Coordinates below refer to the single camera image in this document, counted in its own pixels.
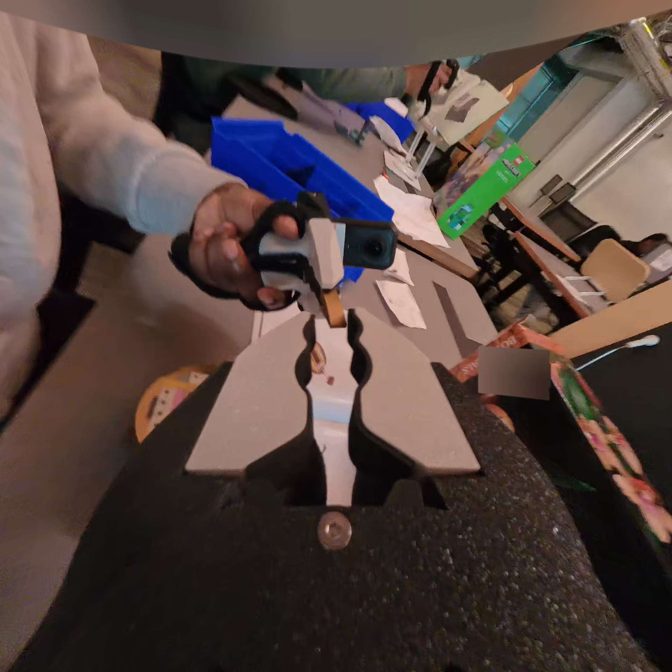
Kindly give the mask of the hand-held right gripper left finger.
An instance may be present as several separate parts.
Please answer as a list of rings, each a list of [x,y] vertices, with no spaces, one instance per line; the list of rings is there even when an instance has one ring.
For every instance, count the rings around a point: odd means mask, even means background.
[[[310,353],[315,318],[299,313],[251,342],[232,363],[185,469],[242,476],[249,467],[312,435]]]

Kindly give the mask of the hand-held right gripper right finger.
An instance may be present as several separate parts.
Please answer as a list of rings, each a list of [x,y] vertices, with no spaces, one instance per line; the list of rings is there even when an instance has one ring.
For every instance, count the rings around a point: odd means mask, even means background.
[[[412,341],[366,310],[348,313],[353,494],[389,494],[402,480],[429,494],[436,478],[469,478],[481,465],[439,380]]]

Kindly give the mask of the small tan slope brick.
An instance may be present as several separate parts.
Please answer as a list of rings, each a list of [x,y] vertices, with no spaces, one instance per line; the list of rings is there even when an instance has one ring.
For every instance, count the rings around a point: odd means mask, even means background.
[[[338,288],[323,290],[319,298],[324,318],[332,329],[347,327],[347,311],[344,309]]]

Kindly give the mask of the brick pot model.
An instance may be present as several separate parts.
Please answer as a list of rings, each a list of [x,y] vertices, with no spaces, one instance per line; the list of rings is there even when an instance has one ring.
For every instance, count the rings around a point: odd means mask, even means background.
[[[215,371],[216,366],[188,365],[157,378],[143,392],[136,406],[133,425],[136,443],[145,441]]]

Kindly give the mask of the white paper sheet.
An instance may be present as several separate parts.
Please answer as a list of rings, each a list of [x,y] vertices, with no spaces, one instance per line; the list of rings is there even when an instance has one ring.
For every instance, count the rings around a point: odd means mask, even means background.
[[[386,306],[401,325],[411,329],[427,329],[409,285],[396,280],[377,280],[376,287]]]
[[[434,217],[429,198],[407,193],[393,186],[383,175],[375,178],[374,186],[382,202],[392,208],[392,222],[401,233],[434,247],[450,248]]]
[[[391,266],[383,271],[383,275],[395,281],[402,282],[408,286],[414,286],[411,279],[407,256],[404,248],[397,247],[394,255],[394,261]]]

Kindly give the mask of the blue plastic bin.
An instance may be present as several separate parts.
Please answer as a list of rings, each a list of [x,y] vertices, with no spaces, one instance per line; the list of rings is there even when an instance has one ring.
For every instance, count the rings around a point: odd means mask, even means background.
[[[375,102],[367,104],[346,104],[346,108],[357,113],[363,119],[367,120],[372,116],[377,116],[386,122],[399,138],[401,143],[414,133],[413,122],[405,115],[400,115],[396,110],[390,107],[386,102]]]
[[[321,195],[332,219],[346,223],[344,266],[385,270],[394,261],[392,208],[283,122],[213,118],[211,163],[272,200]]]

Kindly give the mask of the green cardboard box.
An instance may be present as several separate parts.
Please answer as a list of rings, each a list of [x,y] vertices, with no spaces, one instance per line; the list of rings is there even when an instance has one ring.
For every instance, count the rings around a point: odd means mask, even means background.
[[[433,196],[442,233],[457,240],[535,167],[511,139],[482,142]]]

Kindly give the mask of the white printed board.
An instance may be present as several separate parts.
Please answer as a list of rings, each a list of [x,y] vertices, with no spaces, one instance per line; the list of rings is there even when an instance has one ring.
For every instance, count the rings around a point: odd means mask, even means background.
[[[429,163],[436,148],[447,150],[464,140],[483,122],[503,111],[509,105],[507,95],[513,86],[498,91],[488,81],[467,71],[458,72],[450,88],[441,88],[431,98],[431,108],[425,113],[425,104],[413,102],[409,118],[417,133],[411,150],[427,137],[429,146],[419,162],[418,170]]]

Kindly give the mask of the black flower print box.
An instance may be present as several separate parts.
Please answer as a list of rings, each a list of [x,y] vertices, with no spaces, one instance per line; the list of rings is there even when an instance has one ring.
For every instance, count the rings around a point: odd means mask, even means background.
[[[671,483],[650,479],[572,359],[510,326],[488,346],[548,349],[548,400],[484,395],[550,476],[610,601],[636,637],[671,648]]]

